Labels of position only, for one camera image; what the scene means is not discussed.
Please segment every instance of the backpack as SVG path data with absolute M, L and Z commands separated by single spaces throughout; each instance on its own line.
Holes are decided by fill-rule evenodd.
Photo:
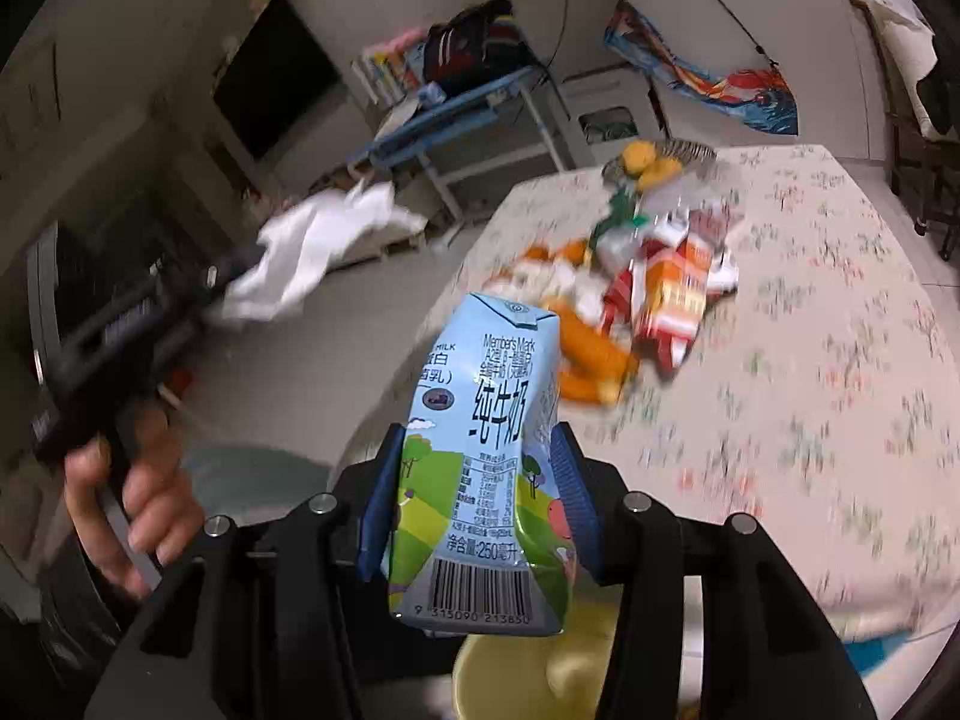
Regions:
M 527 65 L 538 64 L 523 42 L 509 0 L 490 0 L 433 25 L 424 49 L 424 82 L 448 98 Z

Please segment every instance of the yellow bowl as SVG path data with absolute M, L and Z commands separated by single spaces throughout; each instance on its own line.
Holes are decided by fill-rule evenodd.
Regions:
M 555 637 L 467 637 L 453 667 L 459 719 L 592 720 L 617 611 L 617 603 L 575 596 Z

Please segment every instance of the white cloth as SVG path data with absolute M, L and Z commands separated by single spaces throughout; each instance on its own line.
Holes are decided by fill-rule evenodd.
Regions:
M 920 11 L 911 11 L 903 2 L 892 0 L 867 0 L 867 6 L 877 22 L 880 40 L 890 52 L 904 81 L 920 133 L 928 141 L 960 141 L 956 127 L 951 127 L 946 135 L 941 135 L 933 127 L 930 114 L 917 94 L 917 82 L 925 79 L 937 64 L 933 30 L 923 21 Z
M 366 189 L 361 182 L 348 194 L 321 191 L 267 221 L 257 236 L 267 247 L 263 259 L 227 288 L 210 319 L 270 322 L 294 314 L 330 265 L 368 230 L 392 225 L 411 235 L 421 232 L 426 218 L 394 205 L 394 194 L 392 184 Z

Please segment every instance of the yellow fruit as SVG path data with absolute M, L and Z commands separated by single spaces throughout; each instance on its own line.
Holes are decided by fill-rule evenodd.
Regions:
M 621 159 L 627 175 L 640 175 L 656 159 L 656 146 L 650 141 L 633 141 L 623 149 Z
M 683 165 L 676 157 L 661 157 L 653 165 L 647 167 L 640 178 L 637 178 L 637 191 L 652 189 L 664 183 L 683 170 Z

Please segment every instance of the tiled floor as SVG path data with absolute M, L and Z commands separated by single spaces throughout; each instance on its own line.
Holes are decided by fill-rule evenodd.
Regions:
M 925 236 L 917 235 L 913 229 L 913 213 L 918 202 L 916 195 L 907 187 L 900 197 L 893 194 L 880 165 L 845 160 L 841 160 L 841 164 L 874 204 L 904 249 L 920 283 L 930 295 L 944 337 L 953 351 L 954 362 L 960 364 L 960 247 L 954 250 L 949 262 L 940 259 L 944 226 L 930 223 Z

